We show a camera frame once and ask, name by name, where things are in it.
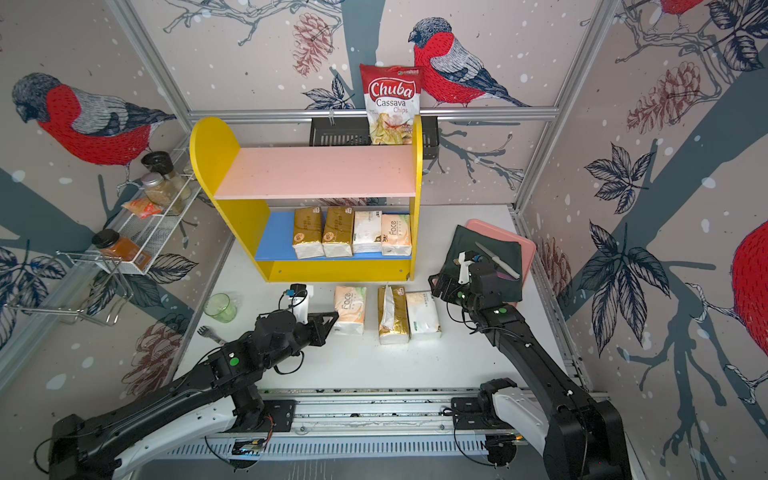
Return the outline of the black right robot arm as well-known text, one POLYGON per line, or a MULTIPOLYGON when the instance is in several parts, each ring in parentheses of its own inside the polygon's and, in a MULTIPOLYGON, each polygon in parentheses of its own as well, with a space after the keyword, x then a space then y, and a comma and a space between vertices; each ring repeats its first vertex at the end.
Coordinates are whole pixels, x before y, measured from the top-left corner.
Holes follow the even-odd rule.
POLYGON ((597 401, 551 358, 525 318, 502 298, 501 281, 487 262, 468 268, 468 281, 446 272, 429 278, 431 293, 468 314, 515 367, 534 396, 529 401, 508 379, 483 387, 485 403, 499 421, 516 429, 542 456, 551 479, 629 479, 632 476, 621 415, 597 401))

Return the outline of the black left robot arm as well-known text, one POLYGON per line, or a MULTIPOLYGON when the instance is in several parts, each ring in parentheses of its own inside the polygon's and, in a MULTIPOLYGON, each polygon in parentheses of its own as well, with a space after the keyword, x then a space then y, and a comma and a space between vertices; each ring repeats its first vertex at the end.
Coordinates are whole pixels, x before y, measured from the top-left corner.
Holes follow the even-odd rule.
POLYGON ((188 441, 224 432, 274 429, 257 383, 280 362, 321 347, 336 312, 300 322, 289 310, 257 317, 253 329, 205 353, 180 378, 111 412, 57 421, 46 445, 51 479, 113 479, 188 441))

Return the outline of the white green tissue pack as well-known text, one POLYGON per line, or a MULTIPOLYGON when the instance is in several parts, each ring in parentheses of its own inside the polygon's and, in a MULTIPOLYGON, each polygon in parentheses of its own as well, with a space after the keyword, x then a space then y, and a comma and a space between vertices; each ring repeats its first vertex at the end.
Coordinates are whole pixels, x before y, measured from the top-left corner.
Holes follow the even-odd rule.
POLYGON ((352 251, 354 255, 382 252, 382 212, 354 212, 352 251))

